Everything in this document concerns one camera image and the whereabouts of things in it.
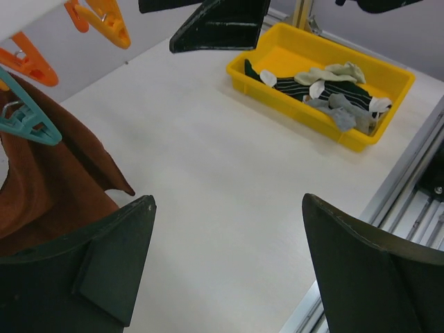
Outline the teal clothespin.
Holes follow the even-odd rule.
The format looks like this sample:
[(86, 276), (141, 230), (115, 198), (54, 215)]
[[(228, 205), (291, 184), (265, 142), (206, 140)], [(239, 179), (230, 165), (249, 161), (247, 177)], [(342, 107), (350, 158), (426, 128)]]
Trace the teal clothespin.
[(24, 88), (4, 69), (1, 80), (17, 97), (1, 107), (1, 131), (40, 144), (59, 144), (61, 133)]

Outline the beige sock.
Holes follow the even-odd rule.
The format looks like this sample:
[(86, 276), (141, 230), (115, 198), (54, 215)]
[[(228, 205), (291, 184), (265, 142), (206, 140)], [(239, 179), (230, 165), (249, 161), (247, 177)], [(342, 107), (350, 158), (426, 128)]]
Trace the beige sock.
[(309, 71), (297, 73), (294, 80), (302, 85), (312, 85), (319, 80), (366, 84), (363, 71), (352, 62), (328, 65), (324, 69), (311, 67)]

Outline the yellow plastic tray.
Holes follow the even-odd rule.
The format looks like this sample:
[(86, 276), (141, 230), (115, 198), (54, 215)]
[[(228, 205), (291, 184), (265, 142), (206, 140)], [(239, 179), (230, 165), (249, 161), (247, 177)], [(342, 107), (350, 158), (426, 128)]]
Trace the yellow plastic tray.
[(227, 66), (240, 92), (360, 152), (376, 144), (415, 76), (288, 24)]

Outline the grey sock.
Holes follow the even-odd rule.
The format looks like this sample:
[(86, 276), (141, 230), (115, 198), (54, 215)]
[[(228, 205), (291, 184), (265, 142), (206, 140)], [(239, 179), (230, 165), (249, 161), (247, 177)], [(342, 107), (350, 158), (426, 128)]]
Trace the grey sock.
[(305, 103), (329, 116), (342, 133), (356, 129), (369, 135), (376, 128), (377, 122), (371, 113), (351, 104), (343, 94), (332, 94), (326, 101), (309, 99)]

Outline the orange clothespin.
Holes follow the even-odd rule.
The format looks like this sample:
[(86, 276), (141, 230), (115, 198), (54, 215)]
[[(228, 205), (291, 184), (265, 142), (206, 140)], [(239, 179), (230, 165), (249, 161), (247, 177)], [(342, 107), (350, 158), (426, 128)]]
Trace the orange clothespin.
[(83, 6), (79, 1), (64, 3), (65, 10), (76, 29), (86, 33), (91, 26), (113, 45), (128, 49), (131, 39), (117, 1), (86, 0), (85, 3), (87, 6)]
[(18, 50), (11, 53), (1, 49), (2, 65), (48, 87), (59, 83), (56, 72), (23, 32), (16, 33), (10, 39)]

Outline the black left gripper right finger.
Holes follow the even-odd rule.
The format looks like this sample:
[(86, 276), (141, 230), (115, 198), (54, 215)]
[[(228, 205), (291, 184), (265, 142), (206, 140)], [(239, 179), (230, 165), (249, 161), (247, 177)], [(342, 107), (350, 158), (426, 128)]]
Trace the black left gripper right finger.
[(305, 194), (302, 216), (331, 332), (442, 332), (443, 252)]

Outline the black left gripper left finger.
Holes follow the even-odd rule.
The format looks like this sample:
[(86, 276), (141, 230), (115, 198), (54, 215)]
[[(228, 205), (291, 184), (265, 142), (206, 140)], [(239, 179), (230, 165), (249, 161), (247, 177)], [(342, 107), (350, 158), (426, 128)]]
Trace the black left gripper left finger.
[(130, 325), (155, 221), (152, 196), (53, 241), (1, 258), (2, 332), (122, 332)]

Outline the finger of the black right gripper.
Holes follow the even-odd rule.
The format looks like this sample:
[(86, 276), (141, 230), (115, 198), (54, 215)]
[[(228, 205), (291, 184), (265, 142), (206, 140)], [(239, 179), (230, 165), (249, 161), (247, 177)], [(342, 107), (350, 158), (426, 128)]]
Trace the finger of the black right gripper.
[(169, 50), (253, 50), (269, 6), (267, 0), (204, 1), (171, 37)]
[(370, 14), (382, 14), (391, 10), (396, 10), (409, 6), (421, 0), (353, 0), (360, 9)]

